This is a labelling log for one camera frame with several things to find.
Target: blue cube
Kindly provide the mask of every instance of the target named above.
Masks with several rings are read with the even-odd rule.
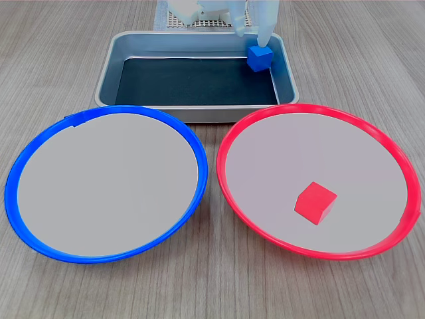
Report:
[[[248,49],[248,65],[254,72],[268,70],[272,65],[273,51],[255,45]]]

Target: red cube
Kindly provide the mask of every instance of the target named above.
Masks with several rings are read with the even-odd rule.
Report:
[[[313,182],[299,196],[295,211],[318,225],[332,209],[337,195]]]

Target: cube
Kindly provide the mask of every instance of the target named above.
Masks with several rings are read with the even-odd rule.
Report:
[[[254,72],[268,70],[272,65],[273,51],[258,45],[248,48],[248,65]]]
[[[298,196],[295,211],[318,225],[329,214],[336,198],[336,194],[313,182]]]

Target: blue rim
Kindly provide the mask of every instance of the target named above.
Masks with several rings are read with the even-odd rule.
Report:
[[[39,147],[41,147],[48,139],[50,139],[60,131],[64,130],[65,128],[68,128],[70,126],[79,126],[87,121],[90,121],[94,118],[98,118],[100,116],[118,113],[139,114],[142,116],[154,118],[174,128],[188,141],[189,145],[192,147],[193,152],[195,153],[199,172],[198,185],[195,191],[195,195],[193,196],[192,202],[189,205],[189,208],[186,210],[185,214],[182,216],[182,218],[170,230],[168,230],[162,236],[156,238],[154,241],[132,251],[102,257],[83,257],[69,255],[66,253],[62,253],[61,251],[58,251],[56,249],[52,249],[41,241],[39,241],[28,230],[19,212],[18,186],[24,167]],[[28,146],[22,151],[16,162],[13,164],[13,167],[7,178],[5,186],[5,208],[7,218],[9,219],[13,230],[16,232],[19,238],[21,238],[24,243],[30,246],[30,248],[34,249],[40,254],[56,259],[58,261],[65,261],[68,263],[108,263],[132,257],[134,255],[147,251],[148,249],[153,248],[154,246],[162,243],[165,239],[174,234],[180,227],[182,227],[188,221],[188,219],[192,216],[192,214],[199,206],[199,203],[201,202],[201,199],[205,193],[205,189],[207,188],[207,180],[208,161],[205,149],[201,141],[195,135],[195,133],[182,121],[162,111],[154,110],[151,108],[145,108],[143,106],[104,106],[100,108],[85,110],[83,112],[67,116],[65,117],[65,119],[47,128],[45,131],[39,134],[30,144],[28,144]]]

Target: black mat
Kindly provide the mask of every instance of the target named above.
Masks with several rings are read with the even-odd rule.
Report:
[[[253,72],[245,58],[126,60],[117,105],[277,104],[270,71]]]

